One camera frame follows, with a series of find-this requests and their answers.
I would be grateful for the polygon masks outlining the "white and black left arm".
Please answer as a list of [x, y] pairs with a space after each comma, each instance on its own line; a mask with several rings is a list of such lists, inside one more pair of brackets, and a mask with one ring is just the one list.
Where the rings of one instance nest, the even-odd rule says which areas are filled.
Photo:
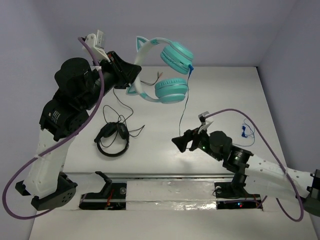
[[42, 110], [35, 161], [27, 178], [15, 185], [22, 196], [32, 196], [37, 211], [60, 208], [72, 199], [78, 185], [63, 172], [71, 143], [91, 121], [102, 98], [113, 88], [133, 84], [142, 71], [115, 51], [107, 56], [110, 60], [94, 65], [82, 57], [70, 58], [54, 75], [58, 89]]

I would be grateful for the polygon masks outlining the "teal cat ear headphones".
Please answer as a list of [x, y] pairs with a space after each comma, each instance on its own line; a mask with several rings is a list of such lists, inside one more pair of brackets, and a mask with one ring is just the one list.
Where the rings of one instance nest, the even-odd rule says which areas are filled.
[[[136, 37], [137, 54], [134, 64], [142, 66], [148, 52], [157, 45], [164, 44], [165, 47], [160, 53], [160, 58], [165, 64], [176, 72], [183, 75], [190, 75], [193, 67], [193, 53], [177, 41], [172, 41], [163, 37], [147, 39], [142, 36]], [[126, 90], [128, 96], [139, 95], [148, 102], [175, 104], [182, 102], [189, 90], [188, 81], [183, 78], [169, 78], [159, 81], [154, 86], [155, 96], [149, 96], [143, 89], [142, 82], [138, 76], [130, 87]]]

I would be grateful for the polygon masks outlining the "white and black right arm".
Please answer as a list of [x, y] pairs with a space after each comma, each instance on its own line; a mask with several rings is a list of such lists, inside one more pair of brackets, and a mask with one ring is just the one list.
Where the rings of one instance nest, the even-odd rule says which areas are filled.
[[200, 149], [222, 162], [222, 166], [234, 173], [231, 192], [238, 197], [245, 193], [263, 195], [302, 203], [306, 212], [320, 215], [320, 171], [283, 170], [279, 164], [264, 160], [252, 152], [233, 145], [223, 131], [208, 134], [205, 130], [187, 130], [183, 136], [171, 140], [180, 152]]

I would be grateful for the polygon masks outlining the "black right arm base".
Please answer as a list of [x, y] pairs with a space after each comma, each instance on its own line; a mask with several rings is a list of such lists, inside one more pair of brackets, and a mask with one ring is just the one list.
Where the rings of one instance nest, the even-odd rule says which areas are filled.
[[218, 210], [263, 209], [261, 196], [244, 189], [245, 180], [245, 175], [236, 173], [231, 181], [214, 183], [212, 195]]

